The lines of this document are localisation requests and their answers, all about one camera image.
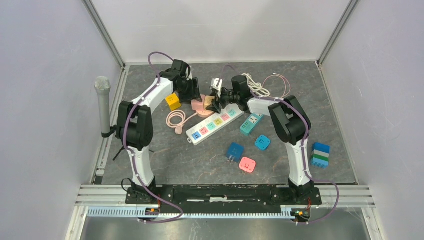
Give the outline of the beige cube adapter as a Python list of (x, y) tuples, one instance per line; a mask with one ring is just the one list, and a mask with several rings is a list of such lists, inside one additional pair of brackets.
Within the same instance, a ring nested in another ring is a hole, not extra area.
[(203, 101), (204, 108), (209, 107), (213, 103), (214, 99), (215, 99), (214, 96), (206, 95)]

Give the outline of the red-pink cube adapter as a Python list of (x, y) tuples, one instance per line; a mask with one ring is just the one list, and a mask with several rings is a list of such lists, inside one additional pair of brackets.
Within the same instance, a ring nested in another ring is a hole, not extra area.
[(250, 174), (255, 170), (256, 165), (256, 161), (248, 157), (242, 157), (238, 164), (242, 171)]

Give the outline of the light blue plug adapter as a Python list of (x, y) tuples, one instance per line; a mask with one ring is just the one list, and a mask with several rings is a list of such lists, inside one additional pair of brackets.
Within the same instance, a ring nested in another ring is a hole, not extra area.
[(270, 144), (271, 144), (271, 140), (263, 134), (260, 135), (254, 143), (254, 145), (261, 151), (265, 151)]

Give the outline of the dark blue cube adapter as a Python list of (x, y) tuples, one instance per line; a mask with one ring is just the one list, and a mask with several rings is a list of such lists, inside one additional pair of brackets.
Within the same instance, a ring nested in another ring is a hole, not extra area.
[(242, 145), (236, 142), (232, 142), (229, 145), (229, 148), (226, 151), (225, 156), (229, 162), (239, 163), (242, 158), (244, 149), (245, 148)]

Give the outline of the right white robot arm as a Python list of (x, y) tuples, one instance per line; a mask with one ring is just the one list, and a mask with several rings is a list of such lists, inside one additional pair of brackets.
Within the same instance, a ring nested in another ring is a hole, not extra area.
[(306, 146), (311, 129), (305, 110), (293, 96), (272, 97), (251, 75), (244, 73), (231, 80), (232, 88), (223, 87), (223, 80), (215, 78), (211, 82), (213, 100), (207, 110), (220, 113), (229, 104), (236, 104), (243, 112), (269, 116), (275, 132), (285, 144), (289, 160), (289, 199), (302, 204), (309, 198), (314, 183), (306, 163)]

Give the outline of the pink cube adapter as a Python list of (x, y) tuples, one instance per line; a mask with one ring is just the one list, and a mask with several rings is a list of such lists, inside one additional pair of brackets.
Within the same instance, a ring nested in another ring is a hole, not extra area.
[(203, 112), (205, 110), (205, 105), (204, 105), (204, 101), (205, 101), (205, 95), (201, 94), (200, 95), (200, 100), (198, 99), (193, 99), (191, 101), (191, 107), (194, 111), (196, 112)]

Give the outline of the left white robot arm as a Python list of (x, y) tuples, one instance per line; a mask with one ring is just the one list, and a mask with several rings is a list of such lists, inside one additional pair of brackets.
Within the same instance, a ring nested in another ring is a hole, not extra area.
[(145, 204), (153, 203), (157, 190), (150, 186), (155, 177), (150, 165), (149, 146), (154, 136), (152, 114), (171, 94), (177, 94), (180, 103), (191, 104), (202, 100), (198, 79), (192, 76), (191, 67), (182, 60), (174, 60), (171, 68), (161, 71), (152, 85), (132, 101), (122, 101), (118, 108), (116, 138), (127, 150), (138, 197)]

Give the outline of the yellow cube adapter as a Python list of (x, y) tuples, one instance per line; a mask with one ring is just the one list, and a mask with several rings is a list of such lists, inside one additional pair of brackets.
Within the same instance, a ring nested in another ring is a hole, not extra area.
[(180, 103), (180, 99), (176, 93), (172, 93), (165, 98), (165, 101), (171, 111), (175, 111), (179, 109), (182, 104)]

